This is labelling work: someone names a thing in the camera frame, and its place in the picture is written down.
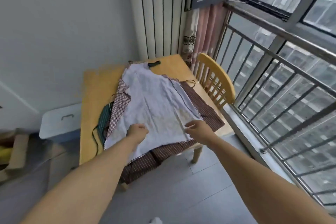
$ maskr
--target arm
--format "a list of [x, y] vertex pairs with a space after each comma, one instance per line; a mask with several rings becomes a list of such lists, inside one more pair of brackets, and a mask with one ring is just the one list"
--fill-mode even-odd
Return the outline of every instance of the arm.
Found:
[[131, 125], [126, 137], [61, 180], [22, 223], [98, 223], [129, 155], [147, 133], [143, 124]]
[[204, 121], [186, 127], [187, 134], [216, 154], [259, 224], [336, 223], [305, 192], [216, 136]]

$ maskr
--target white apron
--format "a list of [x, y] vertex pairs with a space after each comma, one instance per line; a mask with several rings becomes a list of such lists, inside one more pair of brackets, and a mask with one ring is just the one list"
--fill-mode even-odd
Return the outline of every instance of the white apron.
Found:
[[124, 92], [131, 100], [106, 139], [105, 149], [125, 137], [134, 123], [145, 124], [149, 133], [129, 162], [159, 146], [191, 140], [184, 132], [184, 125], [191, 120], [202, 120], [202, 117], [179, 82], [152, 73], [148, 63], [132, 64], [124, 70], [122, 80], [129, 86]]

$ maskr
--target tabletop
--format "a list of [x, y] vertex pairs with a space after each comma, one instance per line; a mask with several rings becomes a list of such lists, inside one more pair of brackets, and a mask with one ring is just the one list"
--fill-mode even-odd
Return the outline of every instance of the tabletop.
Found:
[[[152, 67], [150, 70], [156, 74], [166, 74], [171, 78], [180, 81], [194, 80], [196, 85], [194, 90], [199, 96], [211, 106], [218, 116], [225, 122], [225, 125], [216, 131], [216, 134], [223, 136], [233, 132], [221, 112], [214, 105], [208, 94], [204, 91], [200, 83], [182, 60], [179, 54], [147, 60], [148, 62], [161, 61], [160, 65]], [[118, 87], [118, 80], [121, 77], [125, 66], [102, 68], [99, 70], [88, 70], [84, 73], [84, 95], [82, 99], [82, 120], [81, 120], [81, 140], [79, 164], [83, 164], [94, 158], [96, 144], [92, 138], [92, 130], [97, 126], [98, 119], [103, 107], [112, 101]], [[99, 153], [103, 151], [98, 136]]]

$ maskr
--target person's left arm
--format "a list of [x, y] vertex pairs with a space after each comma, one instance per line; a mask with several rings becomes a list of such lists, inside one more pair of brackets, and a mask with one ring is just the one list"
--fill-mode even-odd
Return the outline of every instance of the person's left arm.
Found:
[[131, 125], [126, 137], [61, 180], [22, 223], [98, 223], [129, 155], [147, 133], [143, 124]]

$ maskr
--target pink curtain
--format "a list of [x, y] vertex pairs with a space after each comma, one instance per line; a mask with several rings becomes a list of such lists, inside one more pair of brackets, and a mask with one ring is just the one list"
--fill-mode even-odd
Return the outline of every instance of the pink curtain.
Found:
[[225, 18], [223, 4], [189, 11], [184, 29], [182, 58], [195, 73], [200, 53], [213, 57]]

